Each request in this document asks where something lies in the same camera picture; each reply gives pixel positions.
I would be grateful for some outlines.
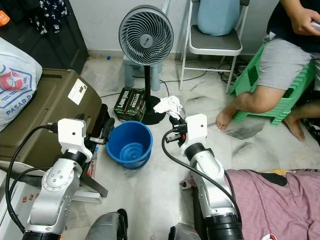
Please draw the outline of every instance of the black shirt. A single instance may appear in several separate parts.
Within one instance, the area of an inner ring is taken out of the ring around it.
[[[320,13],[320,0],[300,0],[300,2],[304,8]],[[277,37],[301,47],[306,52],[320,53],[320,37],[295,34],[291,20],[281,2],[275,7],[270,17],[267,26],[267,33],[269,32],[273,32]]]

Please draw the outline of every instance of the hand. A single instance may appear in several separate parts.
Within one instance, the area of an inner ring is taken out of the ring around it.
[[[290,16],[293,31],[299,35],[305,36],[320,36],[320,31],[317,31],[311,22],[320,23],[320,14],[311,9],[301,7],[299,11],[295,11]]]

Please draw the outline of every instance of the green cardboard box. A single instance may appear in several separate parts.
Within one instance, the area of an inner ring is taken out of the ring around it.
[[[146,111],[145,90],[124,87],[113,111],[120,121],[141,121]]]

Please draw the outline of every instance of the person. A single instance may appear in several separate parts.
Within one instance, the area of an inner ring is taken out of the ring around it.
[[[216,119],[220,130],[226,130],[238,110],[260,114],[276,107],[311,59],[316,66],[314,89],[320,91],[320,31],[311,25],[312,21],[320,23],[319,13],[320,0],[280,0],[267,26],[258,86],[253,93],[238,95],[220,112]],[[320,100],[292,109],[284,119],[291,133],[303,141],[301,118],[320,118]]]

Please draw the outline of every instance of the fan base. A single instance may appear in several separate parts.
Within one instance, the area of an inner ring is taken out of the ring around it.
[[[157,105],[158,103],[160,103],[160,98],[156,97],[156,96],[150,96],[150,103],[152,106],[152,110],[150,111],[145,111],[143,119],[142,119],[142,123],[145,125],[154,125],[154,124],[158,124],[162,119],[165,118],[166,113],[158,113],[155,112],[154,110],[154,106]]]

